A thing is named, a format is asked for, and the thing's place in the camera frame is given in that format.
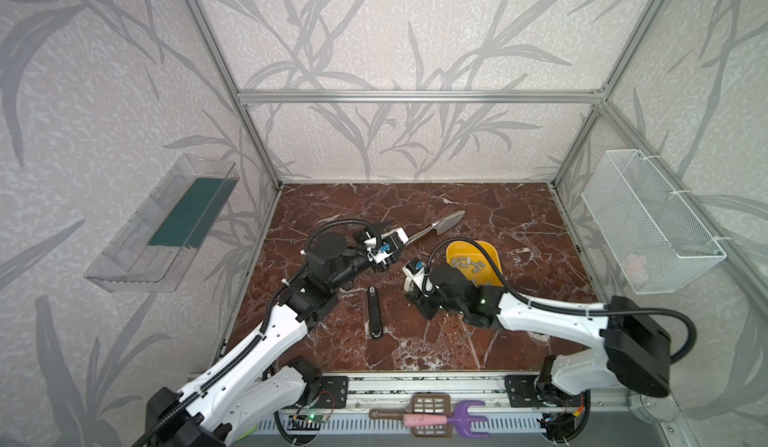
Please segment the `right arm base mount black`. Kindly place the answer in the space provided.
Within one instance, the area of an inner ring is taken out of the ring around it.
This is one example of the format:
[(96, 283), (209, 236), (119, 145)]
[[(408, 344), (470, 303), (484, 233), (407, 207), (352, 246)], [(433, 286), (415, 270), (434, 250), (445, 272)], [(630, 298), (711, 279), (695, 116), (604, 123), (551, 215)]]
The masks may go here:
[(556, 387), (549, 378), (538, 374), (511, 374), (504, 377), (504, 388), (513, 408), (548, 408), (575, 410), (586, 404), (589, 395), (582, 392), (569, 395)]

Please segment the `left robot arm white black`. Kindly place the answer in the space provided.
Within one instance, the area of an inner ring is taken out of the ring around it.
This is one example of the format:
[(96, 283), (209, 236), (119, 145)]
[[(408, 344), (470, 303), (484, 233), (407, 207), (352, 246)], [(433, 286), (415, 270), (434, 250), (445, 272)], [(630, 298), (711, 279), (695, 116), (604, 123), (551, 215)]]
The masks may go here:
[(139, 446), (230, 446), (264, 417), (304, 408), (322, 395), (322, 374), (297, 357), (275, 362), (338, 304), (341, 288), (368, 270), (387, 271), (407, 236), (364, 223), (353, 239), (331, 222), (313, 233), (298, 272), (284, 281), (261, 323), (229, 353), (177, 391), (162, 388), (148, 401)]

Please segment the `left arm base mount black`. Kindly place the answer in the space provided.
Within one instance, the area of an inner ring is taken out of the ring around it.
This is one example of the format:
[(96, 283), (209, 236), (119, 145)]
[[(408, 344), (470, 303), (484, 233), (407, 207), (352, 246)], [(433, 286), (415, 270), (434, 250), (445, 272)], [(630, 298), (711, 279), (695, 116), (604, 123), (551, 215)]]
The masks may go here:
[(296, 408), (345, 408), (349, 394), (348, 376), (321, 376), (311, 380), (299, 400)]

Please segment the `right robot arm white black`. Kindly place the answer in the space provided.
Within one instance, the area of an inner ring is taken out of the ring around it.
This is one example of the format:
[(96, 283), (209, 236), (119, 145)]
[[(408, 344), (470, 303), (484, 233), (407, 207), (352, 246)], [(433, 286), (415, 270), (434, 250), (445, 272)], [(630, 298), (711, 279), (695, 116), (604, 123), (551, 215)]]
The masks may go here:
[(614, 296), (607, 304), (529, 297), (505, 286), (476, 285), (456, 267), (427, 267), (419, 260), (403, 273), (408, 300), (427, 320), (445, 311), (477, 329), (537, 333), (582, 346), (575, 354), (545, 358), (535, 383), (541, 397), (566, 399), (618, 387), (666, 397), (671, 366), (697, 341), (687, 315), (641, 308), (627, 297)]

